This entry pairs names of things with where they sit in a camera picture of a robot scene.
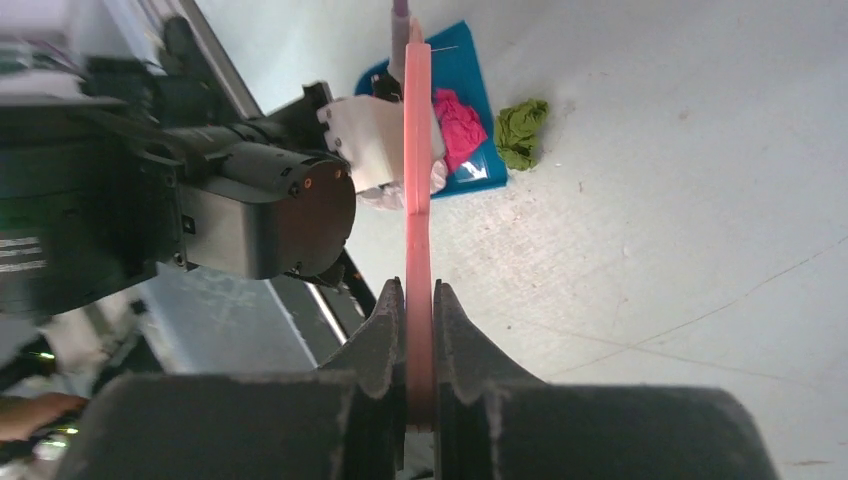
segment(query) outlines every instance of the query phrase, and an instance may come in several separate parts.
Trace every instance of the white table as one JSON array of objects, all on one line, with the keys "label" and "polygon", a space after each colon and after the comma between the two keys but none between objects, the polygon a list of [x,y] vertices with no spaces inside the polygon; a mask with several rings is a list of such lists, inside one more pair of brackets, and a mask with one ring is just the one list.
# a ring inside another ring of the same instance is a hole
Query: white table
[{"label": "white table", "polygon": [[[199,3],[269,110],[388,50],[388,0]],[[848,477],[848,4],[412,3],[469,22],[495,111],[553,108],[535,171],[433,204],[470,318],[546,380],[728,389],[784,478]],[[379,289],[403,215],[348,246]]]}]

